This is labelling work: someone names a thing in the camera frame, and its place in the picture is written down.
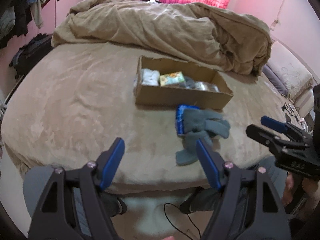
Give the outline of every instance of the pink wall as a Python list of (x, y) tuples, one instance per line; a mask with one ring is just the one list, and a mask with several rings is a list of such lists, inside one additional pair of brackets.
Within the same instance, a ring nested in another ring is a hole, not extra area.
[[(252, 14), (268, 26), (276, 19), (282, 0), (236, 0), (228, 8)], [(284, 0), (279, 23), (271, 36), (283, 43), (320, 83), (320, 20), (308, 0)]]
[[(67, 13), (69, 8), (82, 0), (60, 0), (56, 7), (56, 21), (59, 25)], [(33, 37), (39, 33), (52, 33), (55, 28), (55, 0), (50, 0), (42, 10), (42, 18), (44, 20), (44, 27), (40, 30), (35, 23), (31, 21), (28, 25), (27, 36), (14, 36), (9, 42), (8, 46), (0, 49), (0, 99), (4, 99), (15, 84), (15, 70), (9, 68), (9, 63), (12, 57), (18, 52), (19, 48), (27, 44)]]

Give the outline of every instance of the blue packet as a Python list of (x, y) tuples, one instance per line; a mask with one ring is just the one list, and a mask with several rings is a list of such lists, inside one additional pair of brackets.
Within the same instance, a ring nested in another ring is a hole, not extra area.
[(179, 105), (176, 111), (176, 131), (178, 136), (184, 136), (183, 112), (187, 108), (200, 109), (197, 106)]

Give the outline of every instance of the screw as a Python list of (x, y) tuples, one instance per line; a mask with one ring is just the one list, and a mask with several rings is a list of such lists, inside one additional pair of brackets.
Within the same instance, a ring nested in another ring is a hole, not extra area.
[(258, 172), (260, 172), (260, 173), (266, 173), (266, 168), (265, 167), (262, 167), (262, 166), (260, 166), (259, 168), (258, 168)]
[(234, 164), (233, 162), (230, 162), (230, 161), (227, 161), (224, 163), (224, 166), (227, 168), (227, 169), (232, 169)]
[(89, 168), (94, 168), (94, 167), (96, 166), (96, 162), (95, 162), (95, 161), (89, 161), (89, 162), (87, 163), (87, 166), (88, 166)]
[(63, 169), (61, 167), (55, 168), (54, 172), (57, 174), (61, 174), (63, 172)]

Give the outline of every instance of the white pillow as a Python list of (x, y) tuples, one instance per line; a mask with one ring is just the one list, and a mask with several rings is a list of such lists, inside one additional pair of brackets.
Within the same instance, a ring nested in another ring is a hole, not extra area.
[(304, 90), (312, 87), (312, 74), (278, 41), (272, 44), (271, 57), (267, 65), (286, 86), (288, 90), (287, 97), (293, 101)]

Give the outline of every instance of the open cardboard box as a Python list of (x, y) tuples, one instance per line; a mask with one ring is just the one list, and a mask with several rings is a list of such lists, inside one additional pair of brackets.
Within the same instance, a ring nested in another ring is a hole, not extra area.
[[(220, 92), (178, 87), (145, 86), (141, 84), (142, 68), (158, 70), (161, 75), (181, 71), (184, 76), (188, 76), (194, 81), (203, 81), (217, 85)], [(185, 104), (221, 110), (233, 97), (232, 90), (218, 71), (201, 67), (193, 62), (141, 56), (139, 58), (137, 75), (136, 104), (138, 105), (178, 106)]]

